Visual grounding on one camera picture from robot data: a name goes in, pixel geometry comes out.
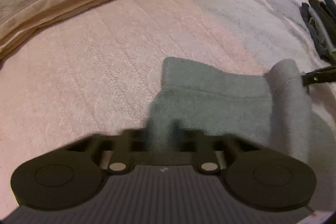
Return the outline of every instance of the stack of folded clothes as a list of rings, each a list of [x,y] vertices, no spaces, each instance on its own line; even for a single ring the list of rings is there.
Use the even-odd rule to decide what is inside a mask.
[[[320,58],[336,65],[336,4],[333,0],[302,3],[301,16],[309,29]]]

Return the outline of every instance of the gray fabric fold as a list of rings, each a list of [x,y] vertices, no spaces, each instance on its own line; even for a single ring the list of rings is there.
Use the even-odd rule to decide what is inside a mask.
[[[312,112],[293,60],[278,62],[264,76],[250,76],[169,57],[161,85],[150,113],[154,148],[165,148],[174,119],[209,135],[234,133],[308,163],[318,180],[311,206],[332,209],[336,143]]]

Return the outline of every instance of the ribbed gray panel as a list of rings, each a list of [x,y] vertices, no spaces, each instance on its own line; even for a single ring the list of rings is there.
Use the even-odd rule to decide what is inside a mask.
[[[90,201],[75,208],[36,211],[19,207],[4,224],[295,224],[310,211],[263,212],[249,208],[225,190],[215,176],[192,166],[139,165],[111,176]]]

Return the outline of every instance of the silver screw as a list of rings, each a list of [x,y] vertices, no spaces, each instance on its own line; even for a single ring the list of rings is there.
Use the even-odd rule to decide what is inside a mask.
[[[110,169],[112,171],[122,171],[126,169],[126,164],[123,164],[122,162],[114,162],[110,164]]]
[[[201,165],[201,168],[204,171],[215,171],[218,168],[218,165],[215,164],[214,162],[205,162]]]

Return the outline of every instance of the black round joint cover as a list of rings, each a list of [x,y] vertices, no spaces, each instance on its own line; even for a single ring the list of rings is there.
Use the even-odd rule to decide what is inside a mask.
[[[59,210],[78,205],[99,189],[103,175],[88,155],[57,151],[20,165],[11,188],[20,205]]]
[[[268,149],[241,153],[225,170],[223,180],[237,199],[268,211],[307,205],[316,187],[308,165]]]

